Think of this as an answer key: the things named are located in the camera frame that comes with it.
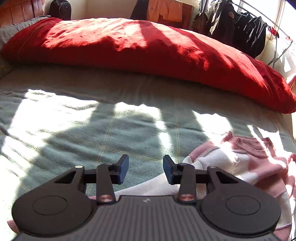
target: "wooden headboard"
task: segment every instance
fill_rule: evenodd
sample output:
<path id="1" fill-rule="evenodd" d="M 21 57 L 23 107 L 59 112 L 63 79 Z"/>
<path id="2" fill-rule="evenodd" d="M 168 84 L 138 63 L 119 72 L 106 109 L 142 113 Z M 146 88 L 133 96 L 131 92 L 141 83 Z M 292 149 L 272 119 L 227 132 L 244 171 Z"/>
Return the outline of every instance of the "wooden headboard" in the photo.
<path id="1" fill-rule="evenodd" d="M 45 0 L 7 0 L 0 6 L 0 27 L 28 21 L 43 15 Z"/>

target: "round disc cover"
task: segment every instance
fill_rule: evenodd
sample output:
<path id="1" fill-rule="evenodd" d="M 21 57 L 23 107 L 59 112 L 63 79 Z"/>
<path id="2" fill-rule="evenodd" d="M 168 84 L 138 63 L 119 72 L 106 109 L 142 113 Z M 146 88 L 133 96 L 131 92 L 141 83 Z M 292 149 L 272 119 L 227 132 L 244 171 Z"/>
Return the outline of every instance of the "round disc cover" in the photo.
<path id="1" fill-rule="evenodd" d="M 77 189 L 31 191 L 12 207 L 17 227 L 38 237 L 65 234 L 81 226 L 92 212 L 90 199 Z"/>
<path id="2" fill-rule="evenodd" d="M 253 236 L 274 230 L 281 208 L 272 196 L 252 186 L 223 186 L 201 202 L 201 213 L 212 225 L 234 235 Z"/>

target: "ribbed gray surface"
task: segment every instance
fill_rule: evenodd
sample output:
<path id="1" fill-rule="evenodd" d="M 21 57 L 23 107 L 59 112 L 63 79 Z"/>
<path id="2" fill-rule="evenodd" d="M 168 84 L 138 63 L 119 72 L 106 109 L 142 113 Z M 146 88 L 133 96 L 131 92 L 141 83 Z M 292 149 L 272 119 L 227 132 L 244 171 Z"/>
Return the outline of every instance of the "ribbed gray surface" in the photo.
<path id="1" fill-rule="evenodd" d="M 26 234 L 15 241 L 227 241 L 209 227 L 194 207 L 178 205 L 170 196 L 123 196 L 111 206 L 98 208 L 92 220 L 71 234 L 38 238 Z M 269 234 L 253 241 L 279 241 Z"/>

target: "pink and white sweater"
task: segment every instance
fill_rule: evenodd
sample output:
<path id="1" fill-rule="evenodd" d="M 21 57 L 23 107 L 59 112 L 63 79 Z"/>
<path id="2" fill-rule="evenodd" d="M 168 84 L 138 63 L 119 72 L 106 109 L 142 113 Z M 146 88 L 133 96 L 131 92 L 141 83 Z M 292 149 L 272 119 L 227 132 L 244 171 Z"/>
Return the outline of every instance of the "pink and white sweater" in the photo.
<path id="1" fill-rule="evenodd" d="M 281 218 L 274 233 L 282 241 L 288 240 L 296 197 L 294 153 L 276 150 L 269 138 L 236 136 L 228 132 L 219 143 L 208 141 L 198 146 L 183 162 L 201 170 L 217 166 L 272 195 L 281 207 Z M 117 198 L 120 195 L 175 195 L 178 189 L 179 185 L 169 185 L 161 174 L 115 194 Z M 197 198 L 205 195 L 205 186 L 197 184 Z M 8 224 L 13 231 L 18 231 L 13 220 Z"/>

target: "clothes drying rack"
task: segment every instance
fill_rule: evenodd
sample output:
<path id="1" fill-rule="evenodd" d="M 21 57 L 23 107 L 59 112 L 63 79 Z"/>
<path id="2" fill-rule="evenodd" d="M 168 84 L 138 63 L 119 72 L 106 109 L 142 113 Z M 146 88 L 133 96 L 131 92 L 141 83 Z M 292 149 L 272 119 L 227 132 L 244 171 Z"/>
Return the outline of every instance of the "clothes drying rack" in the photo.
<path id="1" fill-rule="evenodd" d="M 248 13 L 250 13 L 248 10 L 246 10 L 245 8 L 243 8 L 243 7 L 241 7 L 240 6 L 240 4 L 241 3 L 245 3 L 246 5 L 248 5 L 248 6 L 250 6 L 251 8 L 253 8 L 254 10 L 256 10 L 258 13 L 260 13 L 261 15 L 263 15 L 264 17 L 266 17 L 271 23 L 273 23 L 274 24 L 274 26 L 276 27 L 276 28 L 278 28 L 279 30 L 281 30 L 282 32 L 283 32 L 283 34 L 285 34 L 286 36 L 287 36 L 287 38 L 288 38 L 288 40 L 290 40 L 291 42 L 290 42 L 290 45 L 286 48 L 286 49 L 284 49 L 284 51 L 282 52 L 282 54 L 280 55 L 280 56 L 278 56 L 277 58 L 276 58 L 276 49 L 275 49 L 275 52 L 274 52 L 274 58 L 268 63 L 268 65 L 271 65 L 271 63 L 273 63 L 272 64 L 272 67 L 274 67 L 274 65 L 275 65 L 275 62 L 277 62 L 279 59 L 280 59 L 280 57 L 282 57 L 283 55 L 284 55 L 284 53 L 286 53 L 286 51 L 292 46 L 292 43 L 293 43 L 293 40 L 290 38 L 290 36 L 289 35 L 287 35 L 274 21 L 272 21 L 269 17 L 267 17 L 265 14 L 263 14 L 261 11 L 259 11 L 258 9 L 256 9 L 255 7 L 253 7 L 251 4 L 249 4 L 249 3 L 247 3 L 246 1 L 244 1 L 244 0 L 239 0 L 239 4 L 235 4 L 235 3 L 233 3 L 234 5 L 236 5 L 236 6 L 238 6 L 239 7 L 239 11 L 241 11 L 241 9 L 242 10 L 245 10 L 245 11 L 247 11 Z M 206 8 L 207 8 L 207 6 L 208 6 L 208 3 L 209 3 L 209 0 L 206 0 L 205 1 L 205 5 L 204 5 L 204 8 L 203 8 L 203 11 L 202 12 L 205 12 L 206 11 Z"/>

